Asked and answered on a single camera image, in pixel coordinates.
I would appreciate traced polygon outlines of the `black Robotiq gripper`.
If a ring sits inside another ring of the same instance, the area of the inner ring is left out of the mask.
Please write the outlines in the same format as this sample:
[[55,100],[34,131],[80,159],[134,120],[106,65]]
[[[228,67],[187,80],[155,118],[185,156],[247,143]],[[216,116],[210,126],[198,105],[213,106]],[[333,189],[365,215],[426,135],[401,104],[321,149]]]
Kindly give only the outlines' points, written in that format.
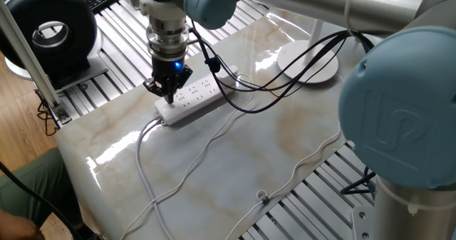
[[185,53],[164,54],[152,52],[152,78],[143,82],[147,91],[174,103],[174,86],[169,78],[176,79],[176,89],[182,88],[193,70],[185,65]]

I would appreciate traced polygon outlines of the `person's right hand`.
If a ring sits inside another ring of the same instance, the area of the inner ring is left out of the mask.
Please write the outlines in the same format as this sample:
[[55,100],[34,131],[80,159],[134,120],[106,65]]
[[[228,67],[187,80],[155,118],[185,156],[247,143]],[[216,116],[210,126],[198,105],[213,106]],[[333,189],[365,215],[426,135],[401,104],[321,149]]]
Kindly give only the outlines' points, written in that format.
[[1,240],[44,240],[41,230],[30,220],[1,210]]

